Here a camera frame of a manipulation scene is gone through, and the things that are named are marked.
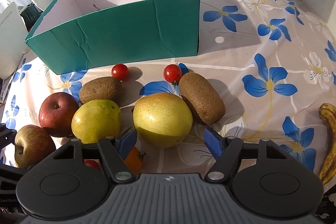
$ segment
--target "persimmon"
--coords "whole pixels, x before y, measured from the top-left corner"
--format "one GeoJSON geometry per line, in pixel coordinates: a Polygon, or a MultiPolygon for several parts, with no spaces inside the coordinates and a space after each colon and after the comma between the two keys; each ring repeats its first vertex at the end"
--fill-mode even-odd
{"type": "Polygon", "coordinates": [[[142,169],[142,161],[146,153],[141,154],[134,146],[127,158],[124,160],[126,166],[134,175],[139,175],[142,169]]]}

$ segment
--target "green box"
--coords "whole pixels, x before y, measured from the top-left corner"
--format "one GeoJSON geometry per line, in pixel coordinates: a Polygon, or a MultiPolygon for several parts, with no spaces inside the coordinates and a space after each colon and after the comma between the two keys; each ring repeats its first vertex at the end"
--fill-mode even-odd
{"type": "Polygon", "coordinates": [[[56,74],[194,56],[200,0],[53,0],[26,37],[56,74]]]}

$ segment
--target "overripe banana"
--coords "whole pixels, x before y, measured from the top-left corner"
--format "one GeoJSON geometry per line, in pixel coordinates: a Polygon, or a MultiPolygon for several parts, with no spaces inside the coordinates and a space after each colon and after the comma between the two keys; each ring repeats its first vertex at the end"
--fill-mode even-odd
{"type": "Polygon", "coordinates": [[[318,174],[323,184],[326,184],[336,174],[336,107],[323,103],[319,112],[328,130],[328,149],[318,174]]]}

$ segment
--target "brown kiwi fruit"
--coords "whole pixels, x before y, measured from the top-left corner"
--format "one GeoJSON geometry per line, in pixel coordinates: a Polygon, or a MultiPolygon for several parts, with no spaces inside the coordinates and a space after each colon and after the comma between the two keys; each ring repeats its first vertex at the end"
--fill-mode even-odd
{"type": "Polygon", "coordinates": [[[202,75],[188,72],[182,76],[178,87],[182,99],[200,123],[210,125],[224,116],[223,100],[202,75]]]}
{"type": "Polygon", "coordinates": [[[115,77],[107,76],[87,82],[79,91],[79,99],[85,104],[92,100],[118,99],[121,93],[121,82],[115,77]]]}

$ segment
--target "yellow pear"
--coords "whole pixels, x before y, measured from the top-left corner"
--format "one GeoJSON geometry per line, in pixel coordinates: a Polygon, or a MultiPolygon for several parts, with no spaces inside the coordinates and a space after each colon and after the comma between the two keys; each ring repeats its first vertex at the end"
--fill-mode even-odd
{"type": "Polygon", "coordinates": [[[133,110],[134,126],[150,145],[166,148],[184,140],[191,130],[193,116],[187,104],[172,93],[142,97],[133,110]]]}
{"type": "Polygon", "coordinates": [[[99,139],[117,137],[120,131],[120,108],[110,100],[92,100],[75,113],[71,129],[82,143],[95,143],[99,139]]]}

